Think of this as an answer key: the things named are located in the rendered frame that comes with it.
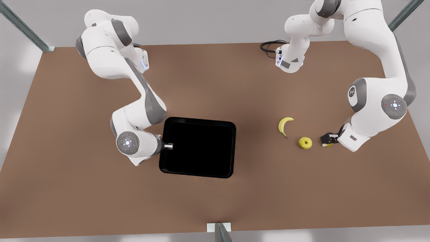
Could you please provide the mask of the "black rectangular tray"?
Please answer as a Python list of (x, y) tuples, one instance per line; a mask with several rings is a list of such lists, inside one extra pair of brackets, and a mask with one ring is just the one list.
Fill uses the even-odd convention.
[(167, 118), (162, 140), (172, 148), (160, 152), (159, 169), (170, 174), (230, 178), (236, 130), (229, 121)]

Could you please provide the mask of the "yellow banana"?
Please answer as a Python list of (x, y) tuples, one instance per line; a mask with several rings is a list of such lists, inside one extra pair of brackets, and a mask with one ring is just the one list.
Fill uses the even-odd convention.
[(282, 133), (284, 135), (285, 138), (288, 138), (286, 133), (285, 133), (285, 125), (287, 122), (289, 121), (293, 121), (294, 119), (291, 117), (284, 117), (283, 119), (281, 119), (278, 123), (278, 131), (280, 133)]

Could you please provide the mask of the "silver frame post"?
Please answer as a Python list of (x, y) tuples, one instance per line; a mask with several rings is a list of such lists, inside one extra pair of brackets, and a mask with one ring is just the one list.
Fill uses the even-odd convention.
[(394, 32), (424, 1), (425, 0), (410, 0), (389, 23), (389, 29)]
[(214, 232), (214, 242), (232, 242), (231, 223), (207, 223), (206, 231)]
[(28, 40), (37, 46), (42, 52), (55, 51), (54, 46), (48, 46), (15, 12), (0, 0), (0, 14), (12, 23)]

